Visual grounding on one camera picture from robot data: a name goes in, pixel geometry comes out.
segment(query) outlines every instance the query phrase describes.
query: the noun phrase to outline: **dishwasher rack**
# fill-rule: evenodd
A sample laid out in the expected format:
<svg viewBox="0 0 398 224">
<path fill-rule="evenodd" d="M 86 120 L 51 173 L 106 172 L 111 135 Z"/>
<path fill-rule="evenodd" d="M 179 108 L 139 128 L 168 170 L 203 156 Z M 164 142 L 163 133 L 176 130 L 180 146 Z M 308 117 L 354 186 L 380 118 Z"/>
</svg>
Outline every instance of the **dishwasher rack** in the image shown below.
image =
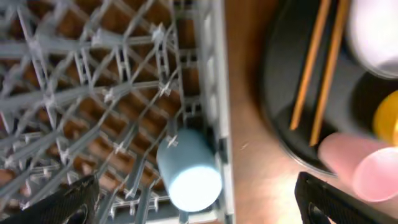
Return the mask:
<svg viewBox="0 0 398 224">
<path fill-rule="evenodd" d="M 1 219 L 93 173 L 98 223 L 234 223 L 222 0 L 0 1 L 0 79 Z M 207 134 L 223 177 L 196 213 L 155 161 L 178 126 Z"/>
</svg>

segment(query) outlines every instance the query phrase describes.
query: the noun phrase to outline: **rack tine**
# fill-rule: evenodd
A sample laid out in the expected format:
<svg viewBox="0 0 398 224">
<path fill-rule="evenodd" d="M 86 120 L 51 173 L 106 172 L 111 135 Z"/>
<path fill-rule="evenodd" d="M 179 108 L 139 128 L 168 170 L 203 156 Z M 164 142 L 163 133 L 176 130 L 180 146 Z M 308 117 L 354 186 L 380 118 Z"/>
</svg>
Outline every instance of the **rack tine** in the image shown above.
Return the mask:
<svg viewBox="0 0 398 224">
<path fill-rule="evenodd" d="M 141 193 L 141 197 L 139 199 L 138 210 L 136 219 L 134 220 L 135 224 L 144 224 L 146 222 L 148 216 L 148 206 L 150 199 L 150 188 L 144 187 Z"/>
<path fill-rule="evenodd" d="M 36 194 L 32 195 L 29 201 L 25 204 L 25 208 L 31 206 L 32 204 L 38 202 L 40 199 L 47 196 L 50 192 L 56 189 L 60 183 L 62 178 L 66 176 L 66 174 L 73 168 L 73 163 L 69 162 L 65 167 L 57 172 L 55 176 L 51 178 L 50 181 L 46 183 Z"/>
<path fill-rule="evenodd" d="M 137 159 L 132 167 L 132 171 L 126 182 L 126 189 L 129 189 L 129 192 L 126 194 L 125 198 L 128 198 L 129 196 L 134 197 L 136 195 L 139 181 L 141 180 L 142 172 L 144 171 L 144 165 L 145 158 L 142 156 L 137 156 Z"/>
<path fill-rule="evenodd" d="M 342 0 L 338 4 L 336 21 L 331 36 L 328 61 L 326 62 L 326 70 L 323 77 L 317 112 L 315 114 L 315 120 L 312 127 L 310 146 L 318 144 L 319 141 L 323 114 L 325 112 L 326 103 L 328 101 L 329 89 L 332 83 L 333 74 L 335 72 L 338 52 L 340 50 L 341 39 L 343 37 L 346 17 L 349 9 L 349 3 L 349 0 Z"/>
<path fill-rule="evenodd" d="M 308 50 L 307 60 L 305 62 L 303 76 L 298 90 L 296 103 L 294 105 L 292 121 L 290 123 L 290 129 L 295 130 L 299 125 L 301 114 L 303 111 L 303 105 L 305 101 L 305 95 L 307 94 L 308 85 L 310 84 L 312 70 L 317 59 L 317 53 L 319 44 L 322 39 L 323 30 L 325 29 L 326 19 L 330 8 L 330 0 L 322 0 L 318 11 L 317 20 L 315 21 L 315 27 L 313 29 L 310 48 Z"/>
<path fill-rule="evenodd" d="M 114 143 L 115 150 L 126 152 L 131 144 L 131 141 L 137 136 L 139 126 L 135 122 L 130 122 L 122 131 Z"/>
<path fill-rule="evenodd" d="M 56 138 L 60 135 L 58 131 L 53 131 L 48 135 L 40 138 L 39 140 L 24 146 L 19 149 L 17 152 L 9 156 L 6 160 L 6 165 L 12 164 L 13 162 L 17 162 L 18 160 L 27 159 L 32 154 L 48 148 L 53 142 L 55 142 Z"/>
<path fill-rule="evenodd" d="M 102 199 L 101 204 L 99 205 L 99 209 L 96 212 L 94 223 L 98 224 L 106 223 L 106 220 L 108 219 L 109 216 L 109 211 L 111 210 L 112 204 L 114 202 L 114 199 L 116 198 L 116 194 L 118 193 L 119 189 L 120 186 L 116 188 L 112 194 L 107 194 L 105 198 Z"/>
<path fill-rule="evenodd" d="M 189 222 L 189 215 L 188 212 L 180 210 L 180 218 L 178 223 L 179 224 L 188 224 Z"/>
<path fill-rule="evenodd" d="M 70 159 L 74 159 L 88 143 L 96 139 L 100 135 L 100 127 L 95 126 L 87 131 L 80 139 L 76 140 L 61 156 L 68 156 Z"/>
<path fill-rule="evenodd" d="M 21 185 L 25 182 L 26 178 L 29 177 L 30 170 L 25 170 L 23 173 L 19 174 L 14 180 L 8 182 L 5 186 L 0 188 L 0 198 L 6 195 L 11 195 L 17 192 Z"/>
</svg>

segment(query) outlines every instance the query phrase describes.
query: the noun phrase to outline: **black tray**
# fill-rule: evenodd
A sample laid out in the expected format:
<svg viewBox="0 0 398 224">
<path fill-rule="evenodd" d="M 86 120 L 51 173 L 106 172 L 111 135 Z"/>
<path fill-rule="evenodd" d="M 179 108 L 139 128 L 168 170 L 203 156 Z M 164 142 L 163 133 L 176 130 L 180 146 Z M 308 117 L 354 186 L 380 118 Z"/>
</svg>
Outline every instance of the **black tray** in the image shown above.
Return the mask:
<svg viewBox="0 0 398 224">
<path fill-rule="evenodd" d="M 307 91 L 299 127 L 289 129 L 302 70 L 307 56 L 319 0 L 279 1 L 264 49 L 260 96 L 264 116 L 287 152 L 302 164 L 331 174 L 317 156 L 318 146 L 308 146 L 318 101 L 337 1 L 332 1 L 325 31 Z M 398 81 L 383 80 L 367 72 L 351 55 L 344 40 L 325 110 L 320 142 L 339 131 L 373 136 L 371 124 L 379 103 L 398 89 Z"/>
</svg>

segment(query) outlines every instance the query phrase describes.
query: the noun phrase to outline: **cup rim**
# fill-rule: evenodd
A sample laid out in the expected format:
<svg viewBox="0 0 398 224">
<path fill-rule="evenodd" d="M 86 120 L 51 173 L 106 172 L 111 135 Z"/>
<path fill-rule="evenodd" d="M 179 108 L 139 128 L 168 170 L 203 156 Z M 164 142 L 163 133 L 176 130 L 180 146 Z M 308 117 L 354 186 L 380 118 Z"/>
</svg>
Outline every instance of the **cup rim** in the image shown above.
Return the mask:
<svg viewBox="0 0 398 224">
<path fill-rule="evenodd" d="M 187 206 L 186 203 L 182 203 L 180 197 L 175 197 L 175 195 L 178 195 L 176 193 L 179 193 L 180 189 L 182 189 L 180 187 L 180 184 L 182 182 L 185 182 L 186 185 L 192 184 L 192 183 L 188 183 L 183 180 L 184 180 L 184 178 L 187 177 L 188 174 L 192 177 L 195 177 L 193 174 L 190 174 L 193 171 L 194 172 L 205 171 L 207 174 L 207 180 L 212 181 L 213 191 L 208 192 L 208 193 L 210 193 L 208 200 L 204 200 L 201 203 L 197 203 L 195 206 Z M 210 205 L 212 205 L 214 203 L 214 201 L 220 195 L 222 188 L 223 188 L 223 181 L 222 181 L 221 173 L 217 169 L 214 169 L 213 167 L 208 167 L 208 166 L 193 166 L 193 167 L 189 167 L 188 169 L 179 172 L 178 175 L 176 175 L 174 177 L 173 181 L 171 181 L 167 191 L 169 193 L 170 200 L 177 208 L 184 210 L 186 212 L 198 212 L 198 211 L 203 210 L 206 207 L 209 207 Z"/>
<path fill-rule="evenodd" d="M 391 147 L 385 147 L 385 148 L 379 149 L 379 150 L 377 150 L 377 151 L 374 151 L 374 152 L 372 152 L 371 154 L 367 155 L 367 156 L 358 164 L 358 166 L 355 168 L 354 175 L 353 175 L 353 183 L 352 183 L 354 193 L 355 193 L 359 198 L 361 198 L 361 199 L 363 199 L 363 200 L 365 200 L 365 201 L 367 201 L 367 202 L 385 202 L 386 200 L 390 200 L 390 199 L 392 199 L 392 198 L 398 196 L 398 188 L 397 188 L 397 190 L 396 190 L 393 194 L 390 194 L 390 195 L 388 195 L 387 197 L 380 198 L 380 199 L 369 198 L 368 196 L 362 194 L 361 191 L 358 189 L 358 187 L 359 187 L 358 184 L 357 184 L 357 183 L 358 183 L 358 179 L 359 179 L 359 172 L 358 172 L 358 171 L 359 171 L 363 166 L 365 166 L 366 161 L 370 160 L 372 157 L 375 157 L 375 156 L 377 156 L 377 155 L 380 154 L 380 153 L 385 153 L 386 151 L 387 151 L 387 152 L 394 152 L 394 153 L 398 154 L 398 147 L 396 147 L 396 146 L 391 146 Z"/>
</svg>

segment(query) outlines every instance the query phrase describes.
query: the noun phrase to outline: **chopstick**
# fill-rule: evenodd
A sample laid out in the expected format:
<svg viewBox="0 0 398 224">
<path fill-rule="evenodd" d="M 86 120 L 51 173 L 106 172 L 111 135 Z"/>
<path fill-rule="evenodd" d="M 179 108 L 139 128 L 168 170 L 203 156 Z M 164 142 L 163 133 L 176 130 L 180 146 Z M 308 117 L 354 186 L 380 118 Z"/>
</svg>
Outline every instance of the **chopstick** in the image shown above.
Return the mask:
<svg viewBox="0 0 398 224">
<path fill-rule="evenodd" d="M 321 93 L 318 101 L 317 112 L 315 113 L 315 120 L 312 126 L 312 133 L 310 139 L 310 146 L 318 144 L 319 134 L 322 127 L 323 114 L 325 113 L 326 103 L 328 101 L 329 90 L 335 72 L 337 56 L 340 51 L 341 39 L 346 23 L 346 18 L 349 9 L 349 0 L 340 0 L 337 8 L 337 15 L 333 33 L 331 36 L 331 44 L 326 62 L 325 74 L 323 77 Z"/>
<path fill-rule="evenodd" d="M 290 123 L 291 130 L 295 130 L 300 122 L 301 114 L 303 111 L 303 105 L 305 101 L 305 95 L 307 94 L 307 89 L 311 80 L 313 66 L 317 59 L 319 45 L 322 39 L 323 30 L 325 29 L 326 19 L 328 17 L 330 2 L 331 0 L 321 1 L 313 33 L 311 36 L 311 43 L 310 43 L 310 48 L 308 50 L 307 60 L 304 66 L 302 81 L 300 84 L 300 88 L 298 90 L 298 95 L 293 110 L 292 121 Z"/>
</svg>

